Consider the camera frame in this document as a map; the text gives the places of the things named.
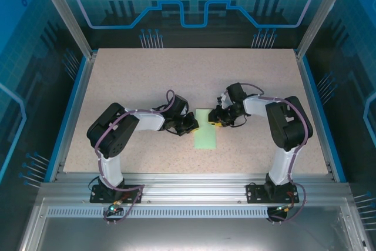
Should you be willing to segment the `metal tray panel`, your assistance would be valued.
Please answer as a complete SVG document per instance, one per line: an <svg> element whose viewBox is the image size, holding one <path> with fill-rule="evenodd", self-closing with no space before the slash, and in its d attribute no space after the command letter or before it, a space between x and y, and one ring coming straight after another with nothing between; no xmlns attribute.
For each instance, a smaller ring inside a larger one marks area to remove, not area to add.
<svg viewBox="0 0 376 251"><path fill-rule="evenodd" d="M75 205L73 207L102 207ZM376 251L355 207L309 206L288 222L267 219L49 218L35 206L19 251Z"/></svg>

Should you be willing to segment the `aluminium frame post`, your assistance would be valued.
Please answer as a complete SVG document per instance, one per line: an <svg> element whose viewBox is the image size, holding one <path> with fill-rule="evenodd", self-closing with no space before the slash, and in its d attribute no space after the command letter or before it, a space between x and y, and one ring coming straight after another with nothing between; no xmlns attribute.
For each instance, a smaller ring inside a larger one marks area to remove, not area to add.
<svg viewBox="0 0 376 251"><path fill-rule="evenodd" d="M322 24L324 23L326 17L332 10L336 0L322 0L320 6L315 13L313 20L309 24L297 50L296 50L296 59L298 61L303 60L303 56L308 51L310 45L312 44L314 38L318 34Z"/></svg>
<svg viewBox="0 0 376 251"><path fill-rule="evenodd" d="M93 50L90 47L88 41L86 40L84 33L82 32L72 10L70 9L66 0L51 0L56 10L58 11L60 17L64 21L64 24L68 28L72 38L76 42L78 48L82 52L83 56L92 60Z"/></svg>

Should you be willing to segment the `aluminium mounting rail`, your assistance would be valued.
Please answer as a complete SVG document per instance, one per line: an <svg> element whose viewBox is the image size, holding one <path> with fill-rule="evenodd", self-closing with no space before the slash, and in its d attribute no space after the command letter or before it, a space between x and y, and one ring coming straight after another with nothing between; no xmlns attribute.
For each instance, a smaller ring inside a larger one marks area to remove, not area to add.
<svg viewBox="0 0 376 251"><path fill-rule="evenodd" d="M244 173L167 174L126 173L125 184L144 185L144 204L238 204L246 201L246 185L262 185L265 175ZM59 173L54 182L43 183L38 197L56 203L86 203L92 173ZM351 196L347 183L335 182L331 175L298 175L311 206L337 205Z"/></svg>

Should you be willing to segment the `light green cloth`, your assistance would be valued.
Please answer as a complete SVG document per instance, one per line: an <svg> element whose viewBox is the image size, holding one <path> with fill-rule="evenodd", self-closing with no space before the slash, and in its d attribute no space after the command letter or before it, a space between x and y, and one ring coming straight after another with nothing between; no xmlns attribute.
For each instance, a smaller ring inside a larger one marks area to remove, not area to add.
<svg viewBox="0 0 376 251"><path fill-rule="evenodd" d="M196 109L195 118L198 121L199 128L193 133L193 147L195 149L215 149L216 128L209 123L210 109Z"/></svg>

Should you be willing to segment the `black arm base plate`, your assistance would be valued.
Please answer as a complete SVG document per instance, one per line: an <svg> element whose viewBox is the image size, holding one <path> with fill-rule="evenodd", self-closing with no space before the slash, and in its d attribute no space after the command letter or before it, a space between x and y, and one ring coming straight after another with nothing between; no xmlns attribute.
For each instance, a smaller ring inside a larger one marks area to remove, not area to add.
<svg viewBox="0 0 376 251"><path fill-rule="evenodd" d="M275 186L273 183L246 185L246 198L248 204L272 204L272 203L299 203L297 187L291 183Z"/></svg>
<svg viewBox="0 0 376 251"><path fill-rule="evenodd" d="M101 204L111 204L118 200L122 203L132 204L133 201L138 196L139 190L133 190L128 192L120 192L117 190L112 190L106 186L94 185L91 188L91 194L89 198L90 203L101 203Z"/></svg>

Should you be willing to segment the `aluminium and blue side rail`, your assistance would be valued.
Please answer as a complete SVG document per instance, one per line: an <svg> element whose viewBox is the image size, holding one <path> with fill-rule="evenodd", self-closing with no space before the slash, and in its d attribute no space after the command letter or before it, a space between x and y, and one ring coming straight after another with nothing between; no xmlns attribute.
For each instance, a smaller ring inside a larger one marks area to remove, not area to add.
<svg viewBox="0 0 376 251"><path fill-rule="evenodd" d="M330 166L333 179L336 182L345 183L347 178L345 177L308 60L305 55L302 58L297 56L296 58L324 159Z"/></svg>
<svg viewBox="0 0 376 251"><path fill-rule="evenodd" d="M59 168L68 156L80 109L85 97L93 65L98 50L94 50L90 59L83 58L68 100L65 114L53 147L44 182L54 182Z"/></svg>

